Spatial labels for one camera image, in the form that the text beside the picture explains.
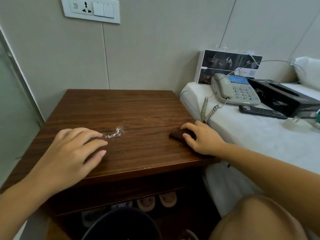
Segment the black trash bin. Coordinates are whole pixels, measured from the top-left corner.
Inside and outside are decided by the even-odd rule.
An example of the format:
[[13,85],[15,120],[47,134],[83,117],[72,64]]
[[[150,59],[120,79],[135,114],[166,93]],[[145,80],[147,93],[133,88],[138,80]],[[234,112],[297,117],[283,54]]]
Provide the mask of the black trash bin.
[[104,214],[82,240],[162,240],[154,220],[145,212],[120,207]]

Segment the hand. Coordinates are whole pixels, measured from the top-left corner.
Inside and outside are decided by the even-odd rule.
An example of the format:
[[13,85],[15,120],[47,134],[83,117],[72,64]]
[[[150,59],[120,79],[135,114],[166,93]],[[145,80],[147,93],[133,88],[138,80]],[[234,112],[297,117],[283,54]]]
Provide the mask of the hand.
[[195,124],[186,123],[181,129],[189,129],[195,133],[196,140],[186,133],[182,135],[195,152],[218,157],[227,145],[215,130],[200,121],[196,121]]
[[84,163],[96,149],[108,144],[98,139],[86,143],[93,137],[102,137],[102,134],[86,128],[59,131],[24,180],[31,182],[48,198],[75,185],[100,163],[106,153],[105,150],[98,151]]

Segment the white powder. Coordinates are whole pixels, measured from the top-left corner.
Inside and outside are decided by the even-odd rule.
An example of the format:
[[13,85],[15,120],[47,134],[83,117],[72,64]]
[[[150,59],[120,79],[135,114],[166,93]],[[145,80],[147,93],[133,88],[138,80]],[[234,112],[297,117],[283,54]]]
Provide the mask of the white powder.
[[124,130],[123,130],[123,126],[118,126],[115,128],[115,133],[114,134],[111,134],[111,135],[104,135],[105,138],[114,138],[114,137],[118,137],[118,136],[121,136],[122,134],[124,133]]

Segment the white bed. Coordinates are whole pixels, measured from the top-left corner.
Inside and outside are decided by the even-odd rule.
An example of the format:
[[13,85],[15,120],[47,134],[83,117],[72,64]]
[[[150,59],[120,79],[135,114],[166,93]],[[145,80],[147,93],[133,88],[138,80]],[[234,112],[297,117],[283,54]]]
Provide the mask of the white bed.
[[[286,84],[298,92],[320,100],[320,92],[300,84]],[[180,94],[180,100],[196,120],[205,97],[211,96],[210,85],[188,83]],[[209,98],[206,114],[221,104],[215,96]],[[258,107],[268,108],[261,104]],[[229,143],[277,158],[298,167],[320,174],[320,131],[292,132],[282,127],[284,120],[242,114],[238,106],[226,104],[211,117],[208,125]],[[243,196],[262,190],[226,162],[207,167],[204,181],[221,216],[226,215]]]

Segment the white pillow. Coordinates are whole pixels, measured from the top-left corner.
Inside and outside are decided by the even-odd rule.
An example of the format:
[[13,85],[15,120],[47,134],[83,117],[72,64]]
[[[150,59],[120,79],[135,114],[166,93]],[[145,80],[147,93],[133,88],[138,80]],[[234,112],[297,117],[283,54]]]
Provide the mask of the white pillow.
[[291,61],[303,68],[293,65],[300,83],[306,87],[320,91],[320,60],[310,57],[298,57]]

